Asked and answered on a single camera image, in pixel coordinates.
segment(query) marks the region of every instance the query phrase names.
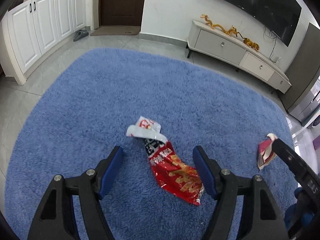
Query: cabinet door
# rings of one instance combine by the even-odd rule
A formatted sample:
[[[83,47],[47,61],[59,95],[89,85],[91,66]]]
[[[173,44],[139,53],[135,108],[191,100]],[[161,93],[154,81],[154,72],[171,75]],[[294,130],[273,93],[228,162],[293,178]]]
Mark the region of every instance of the cabinet door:
[[[72,18],[75,32],[85,27],[85,0],[72,0]]]
[[[33,20],[42,55],[59,42],[53,0],[32,0]]]
[[[247,58],[241,63],[241,66],[261,77],[265,81],[268,81],[274,73],[273,69],[269,68],[265,63],[252,54],[248,54]]]
[[[280,90],[282,93],[286,93],[291,85],[284,80],[277,72],[274,72],[269,78],[268,83],[274,88]]]
[[[240,63],[245,53],[245,49],[231,41],[204,30],[200,31],[195,48],[225,59],[236,65]]]
[[[9,36],[22,73],[41,57],[32,12],[32,0],[8,12]]]
[[[54,0],[54,11],[59,40],[73,33],[71,0]]]

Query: blue gripper pad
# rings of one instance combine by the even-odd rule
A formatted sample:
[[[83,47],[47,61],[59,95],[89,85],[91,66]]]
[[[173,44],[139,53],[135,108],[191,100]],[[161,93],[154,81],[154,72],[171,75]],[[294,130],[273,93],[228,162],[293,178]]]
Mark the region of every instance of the blue gripper pad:
[[[95,192],[101,200],[107,195],[115,181],[123,161],[123,149],[120,146],[114,147],[107,159],[101,160],[96,167],[96,189]]]
[[[196,170],[204,185],[204,189],[212,198],[216,198],[218,192],[216,190],[215,178],[209,168],[211,160],[207,157],[201,146],[196,146],[193,149],[192,156]]]

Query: golden dragon figurine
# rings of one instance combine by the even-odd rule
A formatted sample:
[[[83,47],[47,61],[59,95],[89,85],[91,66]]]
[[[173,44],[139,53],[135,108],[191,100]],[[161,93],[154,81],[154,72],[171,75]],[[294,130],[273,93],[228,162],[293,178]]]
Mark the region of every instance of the golden dragon figurine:
[[[255,42],[252,42],[249,38],[244,38],[242,37],[241,33],[238,32],[241,36],[241,38],[243,39],[243,43],[245,45],[247,45],[248,47],[251,47],[253,49],[255,49],[255,51],[259,51],[260,47],[259,47],[259,44],[255,43]]]
[[[228,31],[226,31],[225,28],[222,27],[220,24],[213,24],[212,20],[210,20],[206,14],[202,14],[200,18],[204,19],[207,22],[206,24],[213,29],[215,27],[219,27],[222,30],[222,32],[225,33],[226,35],[231,36],[232,34],[234,34],[236,37],[238,37],[238,33],[239,33],[241,38],[243,39],[244,44],[246,44],[248,47],[255,49],[256,51],[259,51],[260,49],[259,45],[255,42],[252,42],[249,38],[242,37],[241,33],[238,32],[235,27],[231,26],[231,28]]]

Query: cabinet leg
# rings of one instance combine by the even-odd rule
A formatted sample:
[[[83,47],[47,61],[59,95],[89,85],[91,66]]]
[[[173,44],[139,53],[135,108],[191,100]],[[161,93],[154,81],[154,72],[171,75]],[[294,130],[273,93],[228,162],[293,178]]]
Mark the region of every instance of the cabinet leg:
[[[189,49],[189,53],[188,53],[187,58],[190,58],[191,52],[192,52],[192,50],[191,50],[191,49]]]

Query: white plastic wrapper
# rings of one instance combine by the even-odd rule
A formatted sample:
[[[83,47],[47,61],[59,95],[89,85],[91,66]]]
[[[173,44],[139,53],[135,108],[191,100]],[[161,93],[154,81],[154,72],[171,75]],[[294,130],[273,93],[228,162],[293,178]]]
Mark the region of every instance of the white plastic wrapper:
[[[127,129],[126,136],[154,139],[167,143],[166,136],[160,133],[161,125],[151,119],[141,116],[135,125],[130,125]]]

